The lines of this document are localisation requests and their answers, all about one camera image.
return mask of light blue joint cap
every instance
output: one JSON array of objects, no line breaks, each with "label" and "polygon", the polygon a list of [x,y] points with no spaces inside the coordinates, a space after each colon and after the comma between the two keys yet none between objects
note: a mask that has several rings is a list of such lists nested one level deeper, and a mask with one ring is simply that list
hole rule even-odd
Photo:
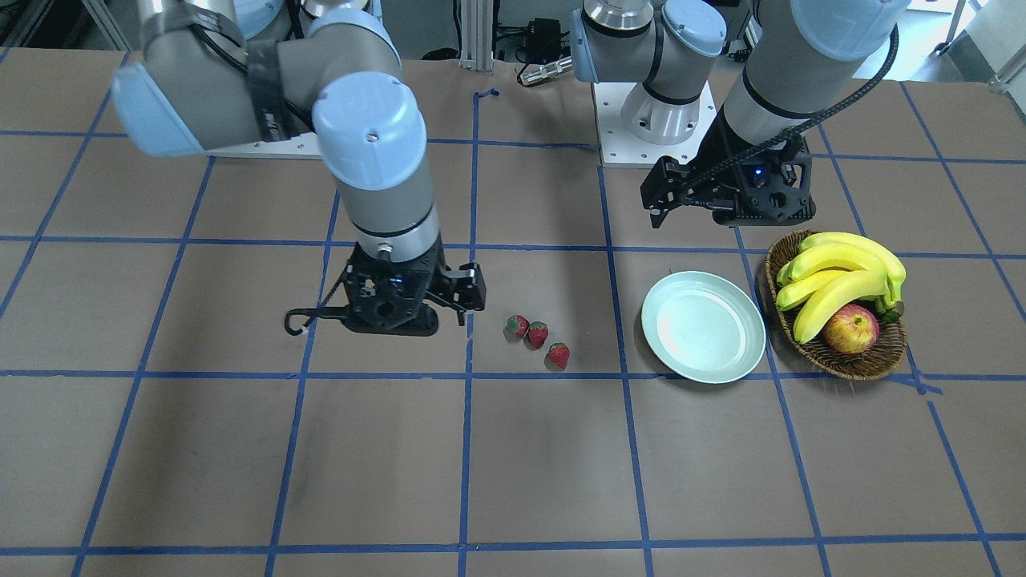
[{"label": "light blue joint cap", "polygon": [[591,48],[588,46],[588,33],[581,20],[581,8],[574,10],[570,17],[570,57],[574,60],[574,76],[582,82],[598,82],[595,73],[595,62],[591,60]]},{"label": "light blue joint cap", "polygon": [[663,21],[685,46],[705,56],[718,56],[726,41],[723,16],[702,0],[666,0]]},{"label": "light blue joint cap", "polygon": [[378,71],[331,81],[314,103],[321,158],[340,181],[363,190],[399,185],[417,170],[428,130],[408,86]]},{"label": "light blue joint cap", "polygon": [[235,24],[248,40],[274,22],[283,3],[284,0],[235,0]]},{"label": "light blue joint cap", "polygon": [[141,63],[119,68],[111,98],[128,137],[150,156],[185,156],[203,152],[196,137]]},{"label": "light blue joint cap", "polygon": [[872,54],[891,35],[911,0],[791,0],[801,36],[835,61],[853,62]]},{"label": "light blue joint cap", "polygon": [[370,32],[373,32],[378,36],[381,36],[382,40],[388,42],[392,51],[395,52],[395,60],[400,63],[402,62],[402,59],[399,57],[399,50],[395,48],[395,44],[392,43],[392,38],[389,37],[388,31],[385,30],[385,25],[382,24],[380,18],[374,17],[363,10],[346,8],[343,6],[331,8],[330,10],[324,12],[324,15],[314,21],[314,24],[310,26],[308,36],[313,37],[314,34],[317,34],[318,30],[332,24],[349,24],[365,28]]}]

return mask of velcro strap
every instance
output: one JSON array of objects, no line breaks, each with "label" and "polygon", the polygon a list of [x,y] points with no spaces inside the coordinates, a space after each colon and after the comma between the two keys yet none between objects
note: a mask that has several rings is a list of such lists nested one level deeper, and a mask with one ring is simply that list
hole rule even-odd
[{"label": "velcro strap", "polygon": [[246,41],[238,25],[224,14],[193,4],[180,3],[171,4],[146,21],[143,25],[143,48],[149,47],[150,42],[158,36],[184,30],[194,24],[224,36],[236,46],[242,46]]},{"label": "velcro strap", "polygon": [[247,51],[246,80],[261,138],[268,143],[287,141],[293,134],[289,133],[286,124],[288,116],[278,64],[278,41],[252,41],[247,45]]}]

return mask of bunch of bananas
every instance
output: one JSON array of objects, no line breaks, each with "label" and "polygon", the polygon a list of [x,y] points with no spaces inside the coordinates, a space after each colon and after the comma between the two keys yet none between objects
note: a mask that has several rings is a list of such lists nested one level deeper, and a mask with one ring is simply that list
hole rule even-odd
[{"label": "bunch of bananas", "polygon": [[847,232],[820,232],[802,240],[798,251],[777,274],[782,286],[777,307],[790,310],[804,303],[794,321],[799,344],[813,340],[852,301],[874,301],[885,322],[901,316],[905,267],[875,240]]}]

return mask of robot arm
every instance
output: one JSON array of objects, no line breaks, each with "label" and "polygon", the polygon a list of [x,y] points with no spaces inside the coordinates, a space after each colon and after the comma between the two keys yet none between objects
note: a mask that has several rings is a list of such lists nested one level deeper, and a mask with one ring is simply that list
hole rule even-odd
[{"label": "robot arm", "polygon": [[[713,220],[724,226],[795,225],[816,214],[812,158],[802,134],[882,79],[897,51],[895,23],[909,2],[754,0],[762,37],[705,134],[680,128],[694,123],[684,124],[694,112],[687,98],[677,98],[704,85],[712,59],[702,56],[712,53],[717,34],[722,39],[725,30],[718,13],[701,0],[666,0],[659,10],[649,0],[585,0],[575,13],[574,70],[588,82],[639,82],[621,113],[639,139],[655,144],[702,139],[686,165],[664,156],[641,185],[654,228],[684,205],[711,209]],[[880,72],[831,106],[889,35],[891,53]],[[715,46],[716,54],[721,45]],[[673,74],[660,72],[667,46],[671,57],[672,50],[682,51],[669,65]],[[619,61],[621,54],[630,63]],[[682,92],[673,94],[670,86]],[[654,138],[664,134],[673,137]]]},{"label": "robot arm", "polygon": [[177,156],[316,130],[357,231],[340,278],[349,305],[286,315],[336,318],[360,333],[428,336],[483,310],[480,268],[445,264],[424,119],[402,83],[399,53],[381,22],[338,7],[309,37],[246,44],[231,0],[141,0],[146,64],[115,74],[115,108],[132,141]]}]

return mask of wicker basket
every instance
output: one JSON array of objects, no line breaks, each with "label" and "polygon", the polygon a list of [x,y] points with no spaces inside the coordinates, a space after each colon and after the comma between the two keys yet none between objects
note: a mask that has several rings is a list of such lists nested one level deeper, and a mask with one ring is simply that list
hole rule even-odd
[{"label": "wicker basket", "polygon": [[898,368],[908,347],[908,336],[900,319],[896,322],[881,322],[880,336],[868,351],[861,354],[843,354],[830,348],[819,335],[812,341],[799,345],[794,340],[793,328],[800,307],[781,311],[773,304],[777,301],[777,273],[798,255],[798,244],[814,232],[810,230],[792,232],[774,242],[766,253],[763,282],[768,286],[771,297],[766,314],[773,314],[770,309],[776,311],[780,326],[791,345],[810,362],[827,373],[854,381],[881,379]]}]

